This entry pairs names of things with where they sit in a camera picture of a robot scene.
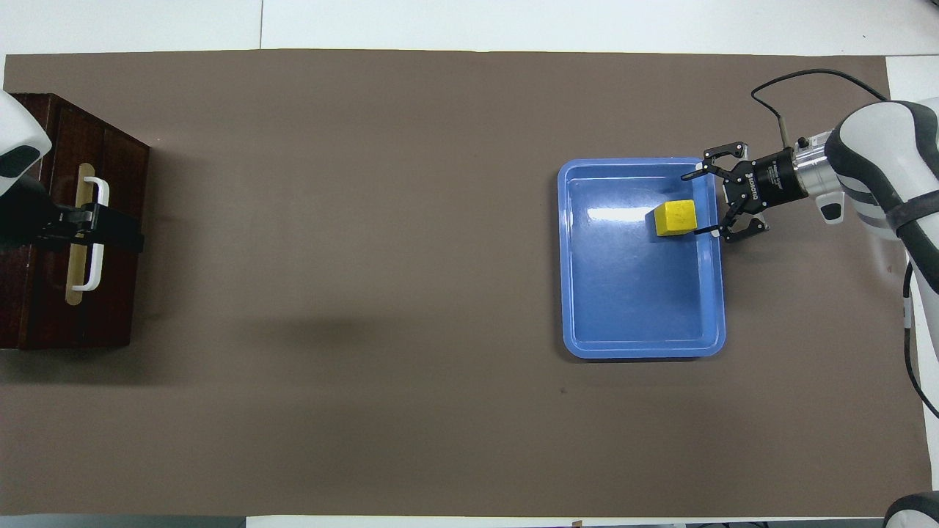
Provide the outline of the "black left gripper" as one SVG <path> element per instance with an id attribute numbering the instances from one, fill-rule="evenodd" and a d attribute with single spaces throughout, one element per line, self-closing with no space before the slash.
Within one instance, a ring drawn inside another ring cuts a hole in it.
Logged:
<path id="1" fill-rule="evenodd" d="M 1 248 L 18 249 L 45 237 L 77 237 L 92 232 L 92 243 L 140 254 L 144 235 L 138 219 L 124 213 L 101 213 L 100 204 L 56 205 L 36 178 L 23 176 L 1 197 Z"/>

